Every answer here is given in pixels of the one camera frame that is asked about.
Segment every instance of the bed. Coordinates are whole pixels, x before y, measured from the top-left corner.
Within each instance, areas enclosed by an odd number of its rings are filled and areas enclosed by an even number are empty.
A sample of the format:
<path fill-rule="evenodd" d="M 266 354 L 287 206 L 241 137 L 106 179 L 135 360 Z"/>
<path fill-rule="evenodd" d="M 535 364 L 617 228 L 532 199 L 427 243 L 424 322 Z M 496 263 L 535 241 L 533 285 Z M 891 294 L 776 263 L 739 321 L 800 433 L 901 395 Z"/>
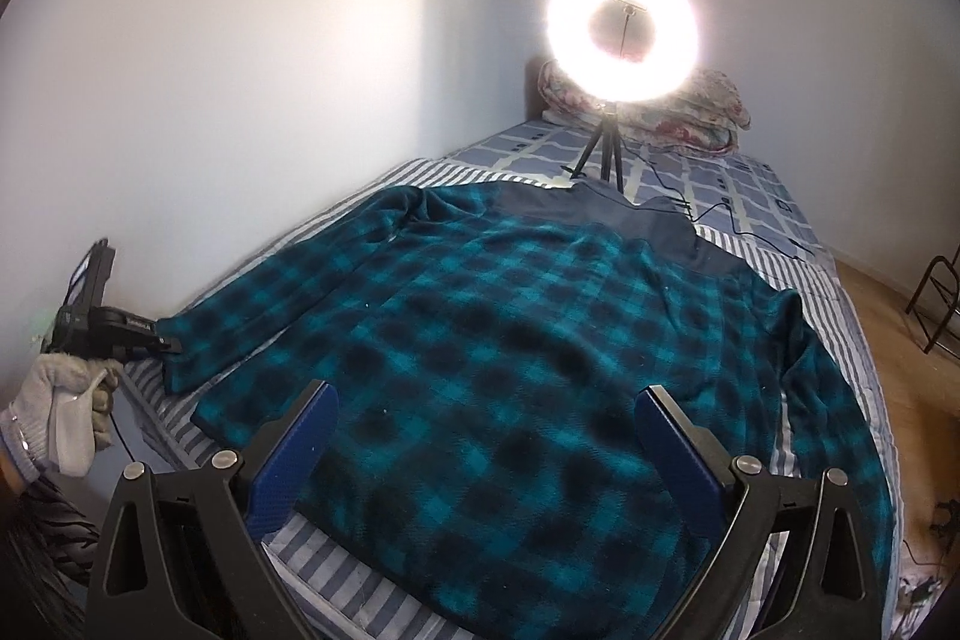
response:
<path fill-rule="evenodd" d="M 199 298 L 221 290 L 272 253 L 314 236 L 370 194 L 387 186 L 425 187 L 494 180 L 543 187 L 568 186 L 568 175 L 562 167 L 576 159 L 586 138 L 579 130 L 531 121 L 446 159 L 403 164 L 271 242 Z M 774 289 L 800 292 L 805 318 L 856 394 L 896 505 L 891 575 L 885 584 L 884 627 L 889 633 L 896 600 L 902 530 L 896 448 L 877 372 L 829 253 L 818 242 L 789 192 L 761 162 L 739 155 L 722 161 L 699 161 L 635 150 L 625 158 L 624 164 L 626 196 L 633 201 L 652 196 L 678 199 L 679 194 L 683 194 L 696 215 L 704 215 L 717 203 L 727 204 L 728 210 L 714 209 L 698 221 L 697 233 L 743 258 Z M 587 167 L 587 175 L 596 177 L 598 170 L 599 154 Z M 191 422 L 191 415 L 200 396 L 227 372 L 192 393 L 173 396 L 164 393 L 158 362 L 147 360 L 128 365 L 126 391 L 136 409 L 144 439 L 174 466 L 194 468 L 219 449 Z M 768 466 L 781 474 L 794 472 L 788 423 L 781 427 Z M 338 640 L 448 640 L 453 637 L 467 640 L 470 637 L 470 632 L 435 614 L 299 514 L 264 542 L 280 579 L 310 623 L 325 636 Z M 772 538 L 768 544 L 750 599 L 742 605 L 728 636 L 738 637 L 749 631 L 773 576 L 781 542 Z"/>

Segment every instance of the pillow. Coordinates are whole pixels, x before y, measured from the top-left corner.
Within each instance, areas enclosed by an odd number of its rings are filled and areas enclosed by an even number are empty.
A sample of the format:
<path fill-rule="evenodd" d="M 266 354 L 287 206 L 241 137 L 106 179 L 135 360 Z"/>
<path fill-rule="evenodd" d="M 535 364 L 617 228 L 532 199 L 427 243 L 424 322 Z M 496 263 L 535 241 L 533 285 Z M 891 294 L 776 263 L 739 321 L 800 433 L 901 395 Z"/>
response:
<path fill-rule="evenodd" d="M 580 88 L 556 61 L 544 64 L 538 87 L 550 108 L 544 116 L 559 124 L 592 128 L 608 106 Z M 730 78 L 712 70 L 695 71 L 666 97 L 617 102 L 616 116 L 627 140 L 707 156 L 736 152 L 737 130 L 750 126 Z"/>

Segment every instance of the black wire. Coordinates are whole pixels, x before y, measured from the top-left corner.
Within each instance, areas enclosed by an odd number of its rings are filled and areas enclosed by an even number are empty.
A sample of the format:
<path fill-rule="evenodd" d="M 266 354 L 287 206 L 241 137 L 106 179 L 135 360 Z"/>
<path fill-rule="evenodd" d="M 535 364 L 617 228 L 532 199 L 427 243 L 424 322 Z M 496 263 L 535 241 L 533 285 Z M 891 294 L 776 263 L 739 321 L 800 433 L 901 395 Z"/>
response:
<path fill-rule="evenodd" d="M 623 148 L 627 150 L 627 152 L 629 152 L 632 156 L 637 157 L 638 159 L 640 159 L 640 161 L 644 162 L 648 167 L 650 167 L 651 172 L 654 173 L 654 177 L 656 177 L 656 181 L 659 182 L 659 184 L 661 184 L 662 189 L 665 189 L 666 191 L 674 191 L 674 193 L 680 197 L 679 198 L 680 203 L 683 204 L 683 207 L 685 207 L 686 215 L 688 216 L 688 218 L 690 218 L 690 220 L 693 223 L 699 223 L 701 220 L 703 220 L 707 215 L 712 213 L 712 211 L 717 209 L 718 207 L 725 207 L 727 209 L 728 214 L 730 215 L 730 229 L 731 229 L 731 232 L 733 232 L 733 234 L 738 235 L 738 237 L 755 237 L 756 239 L 759 239 L 760 242 L 766 242 L 766 244 L 769 244 L 770 247 L 772 247 L 774 250 L 776 250 L 776 252 L 780 253 L 781 256 L 784 256 L 785 258 L 789 258 L 789 259 L 798 258 L 798 256 L 791 256 L 791 255 L 788 255 L 787 253 L 784 253 L 779 247 L 776 246 L 776 244 L 774 244 L 774 242 L 770 242 L 770 239 L 767 239 L 766 237 L 762 237 L 760 236 L 760 234 L 755 234 L 752 231 L 740 231 L 736 227 L 736 223 L 733 222 L 733 207 L 731 207 L 730 204 L 728 204 L 726 201 L 718 201 L 717 204 L 713 204 L 712 206 L 707 208 L 707 210 L 705 210 L 704 213 L 702 213 L 699 216 L 699 218 L 694 218 L 693 205 L 691 205 L 690 202 L 686 200 L 686 197 L 679 190 L 664 183 L 664 178 L 662 178 L 661 175 L 659 175 L 659 172 L 656 170 L 656 167 L 653 165 L 653 162 L 644 158 L 642 155 L 640 155 L 640 153 L 637 152 L 637 150 L 633 150 L 632 148 L 630 148 L 630 146 L 627 145 L 627 143 L 625 143 L 624 140 L 621 139 L 620 143 L 621 145 L 623 145 Z M 806 245 L 800 244 L 800 242 L 797 242 L 795 239 L 786 237 L 786 241 L 790 242 L 790 244 L 795 245 L 795 247 L 799 247 L 800 250 L 805 250 L 805 252 L 810 253 L 811 256 L 815 255 L 815 253 L 809 247 L 807 247 Z"/>
<path fill-rule="evenodd" d="M 644 207 L 642 204 L 633 204 L 632 201 L 628 200 L 626 196 L 623 196 L 622 199 L 614 199 L 613 196 L 608 196 L 608 194 L 605 194 L 603 191 L 592 188 L 592 181 L 590 180 L 584 180 L 584 185 L 588 186 L 594 192 L 594 194 L 597 194 L 597 196 L 603 196 L 604 199 L 613 201 L 614 204 L 618 204 L 621 207 L 626 207 L 628 210 L 635 210 L 636 212 L 641 213 L 663 213 L 664 215 L 683 216 L 683 213 L 679 213 L 676 210 L 659 210 L 656 207 Z"/>
<path fill-rule="evenodd" d="M 917 557 L 913 555 L 913 551 L 910 548 L 910 543 L 906 541 L 906 538 L 904 538 L 904 545 L 906 545 L 906 551 L 909 553 L 910 558 L 912 558 L 913 563 L 918 567 L 936 567 L 939 573 L 940 568 L 944 566 L 944 557 L 946 554 L 940 557 L 940 561 L 917 561 Z"/>
<path fill-rule="evenodd" d="M 126 439 L 123 439 L 123 434 L 120 434 L 120 427 L 117 426 L 117 419 L 113 417 L 113 410 L 110 411 L 110 420 L 113 422 L 113 430 L 117 432 L 117 437 L 120 438 L 120 444 L 123 445 L 123 449 L 127 451 L 127 456 L 130 457 L 130 461 L 136 461 L 136 459 L 133 458 L 133 453 L 131 453 L 130 448 L 127 447 Z"/>
<path fill-rule="evenodd" d="M 693 217 L 693 207 L 691 207 L 691 206 L 690 206 L 690 202 L 686 200 L 686 196 L 683 195 L 683 191 L 680 191 L 680 190 L 674 188 L 674 187 L 671 186 L 671 185 L 667 185 L 667 184 L 664 182 L 664 178 L 662 178 L 661 175 L 659 175 L 659 172 L 656 170 L 656 167 L 653 165 L 653 163 L 652 163 L 651 161 L 647 160 L 646 158 L 644 158 L 642 155 L 640 155 L 640 153 L 638 153 L 637 150 L 630 148 L 630 146 L 628 146 L 627 143 L 624 142 L 624 140 L 623 140 L 622 137 L 620 138 L 620 143 L 621 143 L 621 145 L 623 145 L 623 148 L 624 148 L 627 152 L 629 152 L 632 156 L 635 156 L 635 158 L 640 158 L 640 160 L 641 160 L 642 162 L 644 162 L 648 167 L 650 167 L 651 172 L 653 172 L 653 173 L 654 173 L 654 177 L 656 177 L 656 181 L 659 182 L 659 184 L 661 184 L 661 188 L 664 189 L 664 191 L 673 191 L 675 194 L 677 194 L 677 196 L 680 197 L 680 198 L 679 198 L 680 203 L 683 204 L 683 208 L 685 208 L 686 213 L 688 214 L 688 216 L 689 216 L 690 218 L 692 218 L 692 217 Z"/>

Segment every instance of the human hand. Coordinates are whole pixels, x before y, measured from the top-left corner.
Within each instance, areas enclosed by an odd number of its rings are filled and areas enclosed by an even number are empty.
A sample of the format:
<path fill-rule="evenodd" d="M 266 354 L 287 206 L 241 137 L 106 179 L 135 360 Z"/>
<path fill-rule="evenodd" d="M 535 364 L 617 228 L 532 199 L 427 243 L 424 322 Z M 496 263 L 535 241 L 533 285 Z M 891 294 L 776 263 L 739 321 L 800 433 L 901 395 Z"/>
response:
<path fill-rule="evenodd" d="M 109 447 L 109 412 L 121 367 L 61 353 L 37 357 L 16 399 L 0 410 L 0 435 L 24 482 L 40 472 L 82 477 Z"/>

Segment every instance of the metal bolt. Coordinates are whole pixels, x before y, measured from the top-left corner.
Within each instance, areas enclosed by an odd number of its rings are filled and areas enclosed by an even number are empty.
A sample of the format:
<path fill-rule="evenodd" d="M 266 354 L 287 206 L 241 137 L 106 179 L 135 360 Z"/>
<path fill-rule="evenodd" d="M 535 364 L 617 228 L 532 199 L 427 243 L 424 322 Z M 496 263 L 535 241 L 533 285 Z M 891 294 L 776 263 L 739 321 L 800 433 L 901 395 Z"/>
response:
<path fill-rule="evenodd" d="M 829 470 L 827 470 L 827 480 L 834 485 L 846 485 L 850 482 L 847 473 L 840 469 L 840 467 L 830 467 Z"/>
<path fill-rule="evenodd" d="M 760 475 L 763 464 L 756 456 L 738 456 L 736 458 L 736 468 L 744 475 Z"/>
<path fill-rule="evenodd" d="M 131 461 L 123 468 L 123 476 L 127 480 L 136 480 L 147 471 L 147 468 L 140 461 Z"/>
<path fill-rule="evenodd" d="M 237 463 L 237 454 L 233 451 L 219 451 L 210 459 L 214 469 L 229 469 Z"/>

